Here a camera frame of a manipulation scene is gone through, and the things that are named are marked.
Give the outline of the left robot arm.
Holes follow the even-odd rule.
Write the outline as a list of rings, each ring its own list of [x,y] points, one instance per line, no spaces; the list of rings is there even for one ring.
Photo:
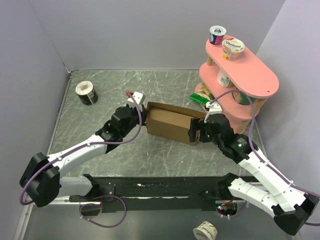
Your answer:
[[[30,202],[39,208],[47,206],[57,197],[69,195],[82,195],[87,201],[94,201],[99,195],[99,188],[90,177],[68,178],[66,174],[93,158],[133,141],[125,137],[133,128],[142,128],[146,117],[147,110],[143,105],[121,106],[102,128],[83,142],[58,153],[35,154],[19,181],[22,193],[27,194]]]

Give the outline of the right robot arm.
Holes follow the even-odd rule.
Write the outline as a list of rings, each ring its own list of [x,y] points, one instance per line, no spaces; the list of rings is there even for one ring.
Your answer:
[[[320,196],[296,186],[264,155],[251,138],[234,133],[229,120],[221,113],[205,118],[192,118],[189,140],[212,142],[227,158],[251,173],[264,187],[245,182],[239,176],[227,174],[221,180],[218,193],[223,199],[241,198],[269,214],[277,226],[294,236],[317,207]]]

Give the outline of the brown cardboard box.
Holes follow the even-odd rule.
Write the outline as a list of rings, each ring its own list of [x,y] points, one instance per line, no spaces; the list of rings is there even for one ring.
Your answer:
[[[191,119],[204,117],[204,112],[190,108],[158,102],[148,102],[145,124],[147,133],[150,135],[195,146],[199,142],[199,133],[196,133],[195,142],[191,142],[188,135]]]

